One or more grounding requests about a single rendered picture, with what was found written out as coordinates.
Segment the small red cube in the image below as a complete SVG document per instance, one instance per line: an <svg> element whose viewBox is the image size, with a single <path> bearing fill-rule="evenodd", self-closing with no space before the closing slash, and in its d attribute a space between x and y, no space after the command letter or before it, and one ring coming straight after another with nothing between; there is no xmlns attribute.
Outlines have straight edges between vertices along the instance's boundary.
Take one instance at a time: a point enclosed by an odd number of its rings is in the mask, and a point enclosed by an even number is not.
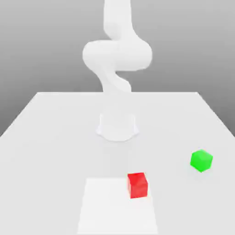
<svg viewBox="0 0 235 235"><path fill-rule="evenodd" d="M128 192L131 199L147 197L148 182L144 173L129 173Z"/></svg>

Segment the small green cube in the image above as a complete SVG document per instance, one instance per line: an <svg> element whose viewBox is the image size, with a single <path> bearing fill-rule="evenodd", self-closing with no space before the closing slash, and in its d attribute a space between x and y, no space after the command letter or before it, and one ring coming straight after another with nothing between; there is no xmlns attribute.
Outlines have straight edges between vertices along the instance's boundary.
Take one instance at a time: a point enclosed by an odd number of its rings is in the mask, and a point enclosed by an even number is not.
<svg viewBox="0 0 235 235"><path fill-rule="evenodd" d="M199 172L204 172L211 167L213 156L205 150L197 150L191 154L190 165Z"/></svg>

